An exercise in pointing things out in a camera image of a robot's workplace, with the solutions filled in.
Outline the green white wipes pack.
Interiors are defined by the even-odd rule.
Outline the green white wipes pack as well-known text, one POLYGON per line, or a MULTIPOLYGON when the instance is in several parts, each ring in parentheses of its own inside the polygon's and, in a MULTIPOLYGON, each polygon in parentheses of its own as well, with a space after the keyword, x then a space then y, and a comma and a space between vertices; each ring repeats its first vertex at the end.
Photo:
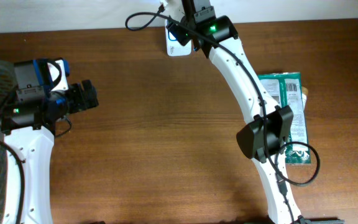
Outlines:
MULTIPOLYGON (((259 79, 267 92, 278 102, 280 107, 289 105, 293 111, 293 121, 290 128, 288 142, 298 141, 308 144, 302 91, 301 73, 271 73, 259 75, 259 79)), ((311 164, 310 150, 302 145, 288 146, 286 151, 286 163, 291 165, 311 164)))

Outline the white tube package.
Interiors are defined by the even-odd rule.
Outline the white tube package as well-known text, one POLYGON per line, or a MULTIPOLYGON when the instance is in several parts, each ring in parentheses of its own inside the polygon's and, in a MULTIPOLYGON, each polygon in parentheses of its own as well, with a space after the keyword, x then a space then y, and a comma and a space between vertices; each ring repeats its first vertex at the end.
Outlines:
POLYGON ((307 97, 308 97, 308 89, 305 88, 305 87, 302 87, 301 88, 301 91, 302 91, 302 102, 303 102, 303 109, 305 110, 305 107, 306 107, 306 102, 307 102, 307 97))

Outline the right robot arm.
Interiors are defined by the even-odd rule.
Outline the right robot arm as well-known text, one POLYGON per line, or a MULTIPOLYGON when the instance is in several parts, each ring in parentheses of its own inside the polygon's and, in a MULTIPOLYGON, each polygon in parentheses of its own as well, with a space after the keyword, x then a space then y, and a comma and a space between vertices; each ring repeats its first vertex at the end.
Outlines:
POLYGON ((181 45, 192 42, 221 72, 244 117, 236 135, 242 153, 259 173, 272 223, 303 223, 291 191, 285 149, 293 121, 289 106, 281 107, 266 91, 248 61, 234 24, 218 17, 209 1, 162 1, 167 30, 181 45))

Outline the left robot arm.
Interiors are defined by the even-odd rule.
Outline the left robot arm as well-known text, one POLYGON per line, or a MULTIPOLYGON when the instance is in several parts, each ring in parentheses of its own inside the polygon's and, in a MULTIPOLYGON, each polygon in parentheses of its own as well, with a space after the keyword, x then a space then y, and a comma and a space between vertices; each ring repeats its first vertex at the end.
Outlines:
POLYGON ((40 58, 14 64, 16 84, 0 109, 7 150, 3 223, 52 223, 50 161, 56 123, 99 105, 90 80, 68 84, 68 62, 40 58))

